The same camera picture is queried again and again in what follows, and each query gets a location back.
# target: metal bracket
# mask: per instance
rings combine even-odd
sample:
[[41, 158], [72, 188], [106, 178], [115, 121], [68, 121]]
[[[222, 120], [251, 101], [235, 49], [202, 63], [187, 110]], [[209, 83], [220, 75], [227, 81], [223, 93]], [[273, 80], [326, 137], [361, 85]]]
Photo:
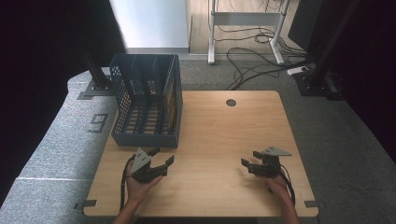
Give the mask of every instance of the metal bracket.
[[310, 208], [310, 207], [319, 207], [318, 203], [316, 201], [304, 201], [305, 207]]
[[268, 147], [262, 152], [262, 154], [268, 156], [291, 156], [291, 153], [277, 147]]
[[151, 162], [151, 157], [145, 151], [143, 151], [142, 148], [138, 148], [136, 155], [134, 156], [134, 164], [132, 164], [132, 174], [149, 162]]
[[93, 96], [113, 96], [115, 95], [115, 90], [111, 84], [111, 76], [106, 77], [106, 86], [98, 87], [95, 85], [93, 79], [91, 79], [88, 87], [85, 91], [82, 91], [78, 100], [90, 100]]
[[79, 206], [78, 203], [75, 203], [74, 209], [83, 210], [85, 207], [95, 207], [96, 203], [96, 200], [86, 200], [81, 204], [81, 206]]

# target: human hand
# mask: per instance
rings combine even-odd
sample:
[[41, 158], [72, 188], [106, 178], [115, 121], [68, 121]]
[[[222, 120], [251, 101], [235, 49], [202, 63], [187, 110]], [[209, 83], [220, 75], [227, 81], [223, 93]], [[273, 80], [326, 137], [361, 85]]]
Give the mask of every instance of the human hand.
[[134, 162], [131, 161], [128, 164], [127, 173], [126, 173], [126, 187], [128, 189], [128, 201], [127, 203], [142, 203], [143, 200], [149, 194], [149, 190], [156, 186], [163, 177], [160, 175], [155, 179], [151, 180], [149, 183], [139, 183], [132, 177], [132, 164]]
[[274, 178], [268, 178], [265, 176], [258, 176], [266, 187], [268, 187], [277, 197], [283, 198], [285, 196], [289, 197], [288, 186], [286, 185], [285, 180], [280, 175], [277, 175]]

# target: power strip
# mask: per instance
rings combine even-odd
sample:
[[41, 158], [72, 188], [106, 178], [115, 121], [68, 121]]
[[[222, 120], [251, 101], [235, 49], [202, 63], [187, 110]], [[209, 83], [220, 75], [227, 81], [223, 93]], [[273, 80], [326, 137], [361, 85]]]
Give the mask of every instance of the power strip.
[[309, 69], [307, 67], [305, 67], [305, 66], [292, 68], [292, 69], [288, 70], [288, 75], [291, 76], [291, 75], [294, 75], [294, 74], [297, 74], [297, 73], [307, 72], [308, 70]]

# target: gray floor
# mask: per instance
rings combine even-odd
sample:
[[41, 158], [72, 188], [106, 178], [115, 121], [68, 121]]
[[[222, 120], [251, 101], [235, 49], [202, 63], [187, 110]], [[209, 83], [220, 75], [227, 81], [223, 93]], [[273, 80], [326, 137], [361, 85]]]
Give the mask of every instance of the gray floor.
[[[180, 61], [183, 90], [225, 90], [233, 71], [228, 61], [214, 66], [206, 60]], [[359, 117], [346, 102], [300, 96], [286, 72], [273, 76], [250, 80], [241, 90], [279, 92], [319, 205], [320, 223], [396, 223], [396, 166]], [[114, 97], [77, 100], [90, 79], [86, 72], [69, 81], [64, 106], [12, 186], [0, 223], [111, 222], [112, 217], [86, 217], [81, 211], [117, 110]], [[92, 122], [95, 114], [94, 121], [107, 114], [101, 132], [92, 132], [101, 128]]]

